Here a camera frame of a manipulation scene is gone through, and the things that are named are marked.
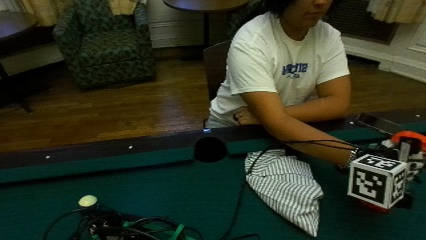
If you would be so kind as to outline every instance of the hardwood floor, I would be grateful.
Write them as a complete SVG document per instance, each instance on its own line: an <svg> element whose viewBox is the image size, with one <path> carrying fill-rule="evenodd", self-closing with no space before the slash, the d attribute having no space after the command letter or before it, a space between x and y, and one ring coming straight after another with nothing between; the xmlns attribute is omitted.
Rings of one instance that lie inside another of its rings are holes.
<svg viewBox="0 0 426 240"><path fill-rule="evenodd" d="M197 130L208 116L208 91L201 61L184 62L187 49L156 49L157 79L129 86L83 91L65 64L16 78L51 88L17 105L0 108L0 152ZM425 107L426 84L380 71L372 62L350 60L350 114Z"/></svg>

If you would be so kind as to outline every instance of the round table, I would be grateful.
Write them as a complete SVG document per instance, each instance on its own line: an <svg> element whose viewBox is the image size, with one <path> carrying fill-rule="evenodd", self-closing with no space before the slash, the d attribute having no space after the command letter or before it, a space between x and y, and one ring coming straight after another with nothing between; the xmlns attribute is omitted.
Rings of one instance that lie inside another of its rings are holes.
<svg viewBox="0 0 426 240"><path fill-rule="evenodd" d="M0 12L0 42L24 33L37 24L35 15L20 12Z"/></svg>
<svg viewBox="0 0 426 240"><path fill-rule="evenodd" d="M249 0L163 0L171 8L204 14L204 48L211 46L209 13L229 12L244 7Z"/></svg>

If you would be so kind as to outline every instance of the white t-shirt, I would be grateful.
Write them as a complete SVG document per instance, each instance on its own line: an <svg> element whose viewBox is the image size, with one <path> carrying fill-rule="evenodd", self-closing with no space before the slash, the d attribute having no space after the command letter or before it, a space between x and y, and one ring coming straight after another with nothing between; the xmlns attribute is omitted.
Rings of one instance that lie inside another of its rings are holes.
<svg viewBox="0 0 426 240"><path fill-rule="evenodd" d="M349 75L338 30L320 21L305 39L294 41L269 12L238 30L226 64L211 114L229 125L237 125L233 113L246 106L240 93L277 92L285 106L297 105L308 100L317 84Z"/></svg>

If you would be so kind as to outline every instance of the white wall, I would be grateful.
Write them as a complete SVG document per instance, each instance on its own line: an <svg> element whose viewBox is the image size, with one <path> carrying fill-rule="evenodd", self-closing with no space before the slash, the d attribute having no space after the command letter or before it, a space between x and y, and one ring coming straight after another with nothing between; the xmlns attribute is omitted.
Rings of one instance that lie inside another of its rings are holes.
<svg viewBox="0 0 426 240"><path fill-rule="evenodd" d="M390 45L344 37L346 53L378 61L380 69L426 82L426 21L401 24Z"/></svg>

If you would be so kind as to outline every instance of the graphic print on t-shirt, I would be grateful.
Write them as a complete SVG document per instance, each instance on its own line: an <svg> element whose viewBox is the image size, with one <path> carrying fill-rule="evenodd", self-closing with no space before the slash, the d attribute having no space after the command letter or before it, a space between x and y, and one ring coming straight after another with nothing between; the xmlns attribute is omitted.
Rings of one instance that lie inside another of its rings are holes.
<svg viewBox="0 0 426 240"><path fill-rule="evenodd" d="M282 66L282 75L286 78L300 78L301 73L308 71L308 63L296 63Z"/></svg>

